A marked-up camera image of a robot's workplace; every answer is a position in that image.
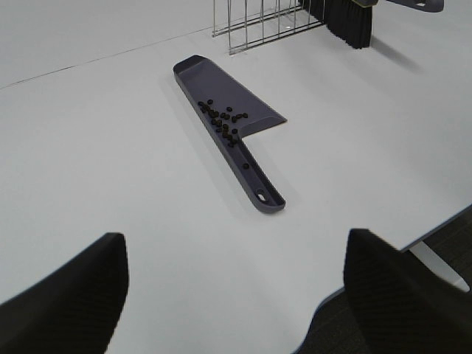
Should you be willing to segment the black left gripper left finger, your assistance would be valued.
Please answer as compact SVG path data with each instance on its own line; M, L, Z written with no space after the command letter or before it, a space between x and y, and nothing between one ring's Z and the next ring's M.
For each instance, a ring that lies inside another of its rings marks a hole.
M1 352L105 353L128 287L125 237L107 233L1 304Z

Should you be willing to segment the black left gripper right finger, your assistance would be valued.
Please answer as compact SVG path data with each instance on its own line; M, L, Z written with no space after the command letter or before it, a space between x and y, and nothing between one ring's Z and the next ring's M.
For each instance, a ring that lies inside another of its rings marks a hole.
M471 352L471 295L370 230L350 230L343 280L371 353Z

